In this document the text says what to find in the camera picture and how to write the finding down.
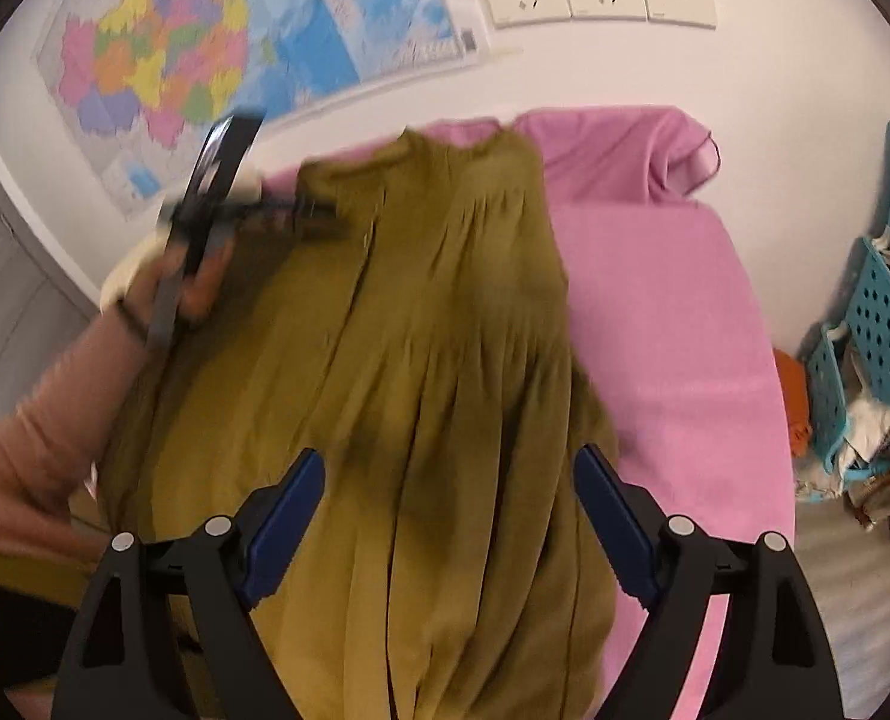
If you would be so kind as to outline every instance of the hand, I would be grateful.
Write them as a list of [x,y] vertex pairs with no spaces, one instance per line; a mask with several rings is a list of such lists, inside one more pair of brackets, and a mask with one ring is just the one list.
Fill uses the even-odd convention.
[[[212,311],[221,282],[232,261],[234,242],[230,241],[221,251],[206,257],[195,276],[187,276],[182,284],[178,302],[178,314],[189,322],[202,322]],[[125,305],[141,319],[146,327],[151,324],[155,294],[159,282],[181,268],[185,258],[185,247],[170,247],[164,254],[144,264],[135,274],[132,285],[125,295]]]

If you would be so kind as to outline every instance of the white wall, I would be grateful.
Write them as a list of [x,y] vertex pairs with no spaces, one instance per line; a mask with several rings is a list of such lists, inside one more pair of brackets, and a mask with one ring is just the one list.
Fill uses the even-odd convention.
[[[90,295],[154,223],[123,223],[49,102],[31,54],[53,0],[0,37],[0,174]],[[712,128],[724,219],[770,322],[794,350],[870,223],[890,119],[890,28],[869,0],[717,0],[720,26],[556,23],[496,35],[520,52],[361,98],[256,146],[272,170],[406,124],[547,105],[670,103]]]

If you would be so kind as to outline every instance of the wrist band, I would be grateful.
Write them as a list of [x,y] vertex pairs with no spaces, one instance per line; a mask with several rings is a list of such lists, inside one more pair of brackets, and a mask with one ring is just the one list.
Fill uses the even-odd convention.
[[132,312],[132,309],[128,308],[127,303],[125,303],[125,298],[119,298],[115,301],[115,307],[119,311],[119,316],[125,322],[125,327],[128,328],[128,332],[132,333],[135,338],[138,338],[143,344],[149,342],[149,328],[146,327],[146,324],[142,322],[139,317],[136,317]]

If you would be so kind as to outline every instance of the silver screw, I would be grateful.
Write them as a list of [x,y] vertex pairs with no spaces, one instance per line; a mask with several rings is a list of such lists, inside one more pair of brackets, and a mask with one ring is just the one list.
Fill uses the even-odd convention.
[[688,517],[675,514],[672,519],[669,519],[669,530],[677,536],[691,536],[694,533],[694,523]]
[[784,536],[782,536],[781,533],[765,534],[765,546],[772,552],[781,552],[788,545],[789,543],[784,540]]
[[112,549],[116,552],[125,552],[135,543],[135,536],[131,533],[119,533],[112,539]]
[[205,523],[205,533],[209,536],[224,536],[232,530],[232,520],[228,517],[212,517]]

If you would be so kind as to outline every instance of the orange cloth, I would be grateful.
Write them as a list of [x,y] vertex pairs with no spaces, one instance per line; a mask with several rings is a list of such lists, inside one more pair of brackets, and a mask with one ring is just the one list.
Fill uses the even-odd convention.
[[792,456],[800,458],[808,451],[808,440],[811,440],[805,365],[779,349],[773,349],[773,352],[775,353],[775,367],[778,368],[778,378],[782,382],[784,413],[789,420],[789,443],[792,445]]

